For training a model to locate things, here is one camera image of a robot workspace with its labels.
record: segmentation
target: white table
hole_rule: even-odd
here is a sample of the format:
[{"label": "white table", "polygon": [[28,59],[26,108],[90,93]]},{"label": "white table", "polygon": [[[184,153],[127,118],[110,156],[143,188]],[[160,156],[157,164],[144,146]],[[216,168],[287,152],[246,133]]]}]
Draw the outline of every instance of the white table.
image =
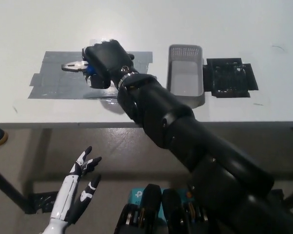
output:
[{"label": "white table", "polygon": [[251,63],[259,91],[194,109],[211,123],[293,126],[293,0],[0,1],[0,127],[133,127],[99,100],[28,99],[46,51],[80,51],[91,39],[152,51],[148,72],[166,85],[168,47],[196,44],[206,58]]}]

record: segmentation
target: pliers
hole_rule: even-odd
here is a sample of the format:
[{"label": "pliers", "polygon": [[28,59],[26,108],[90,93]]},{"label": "pliers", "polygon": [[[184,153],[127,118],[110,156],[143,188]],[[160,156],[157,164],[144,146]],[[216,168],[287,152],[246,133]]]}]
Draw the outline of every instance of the pliers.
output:
[{"label": "pliers", "polygon": [[65,72],[82,72],[86,83],[93,89],[107,89],[111,85],[109,79],[105,79],[96,73],[95,68],[89,65],[85,59],[85,48],[82,49],[82,61],[69,62],[61,65],[61,70]]}]

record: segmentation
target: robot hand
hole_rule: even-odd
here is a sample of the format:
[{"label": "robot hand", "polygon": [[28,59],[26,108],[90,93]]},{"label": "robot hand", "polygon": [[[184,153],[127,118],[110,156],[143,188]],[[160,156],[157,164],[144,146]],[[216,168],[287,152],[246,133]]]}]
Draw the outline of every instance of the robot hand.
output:
[{"label": "robot hand", "polygon": [[133,55],[128,54],[116,40],[104,41],[82,51],[83,59],[105,80],[113,81],[119,88],[124,75],[137,71],[133,68]]},{"label": "robot hand", "polygon": [[[131,60],[134,60],[133,54],[127,54]],[[66,72],[83,72],[86,83],[93,89],[107,89],[111,86],[111,79],[97,73],[96,69],[87,61],[85,50],[82,49],[82,61],[69,62],[62,64],[61,69]]]},{"label": "robot hand", "polygon": [[101,157],[97,157],[85,161],[86,156],[91,150],[92,147],[90,146],[78,157],[69,174],[65,177],[55,200],[49,225],[43,234],[63,234],[69,225],[76,223],[90,203],[100,182],[101,175],[95,176],[76,202],[73,202],[81,177],[92,172],[102,159]]}]

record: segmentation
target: floor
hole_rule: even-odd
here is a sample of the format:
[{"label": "floor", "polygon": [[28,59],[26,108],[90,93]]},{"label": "floor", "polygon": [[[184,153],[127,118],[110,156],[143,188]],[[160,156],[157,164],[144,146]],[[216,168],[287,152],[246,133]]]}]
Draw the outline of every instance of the floor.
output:
[{"label": "floor", "polygon": [[[256,158],[276,177],[276,188],[282,188],[285,194],[293,191],[291,130],[219,127],[210,130]],[[67,234],[113,233],[131,188],[148,183],[180,187],[188,176],[170,152],[157,148],[138,128],[7,132],[9,139],[0,147],[0,171],[22,193],[58,190],[75,159],[89,145],[93,147],[91,156],[102,156],[96,169],[102,174],[98,190],[81,219]],[[80,183],[80,190],[90,178],[87,176]],[[0,191],[0,234],[42,232],[49,215],[25,215]]]}]

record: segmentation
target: metal pliers jaw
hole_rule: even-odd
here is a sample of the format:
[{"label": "metal pliers jaw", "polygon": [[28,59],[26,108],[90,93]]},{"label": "metal pliers jaw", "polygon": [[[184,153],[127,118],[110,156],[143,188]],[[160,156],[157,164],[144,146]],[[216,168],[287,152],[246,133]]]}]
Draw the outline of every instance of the metal pliers jaw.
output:
[{"label": "metal pliers jaw", "polygon": [[63,180],[55,200],[49,225],[43,234],[63,234],[69,225],[76,223],[90,203],[100,182],[101,175],[95,176],[89,182],[75,203],[74,199],[81,177],[92,172],[102,159],[101,157],[97,157],[85,161],[86,156],[91,150],[92,147],[90,146],[78,157],[69,174]]},{"label": "metal pliers jaw", "polygon": [[61,65],[61,70],[65,72],[85,72],[88,67],[87,61],[75,61]]}]

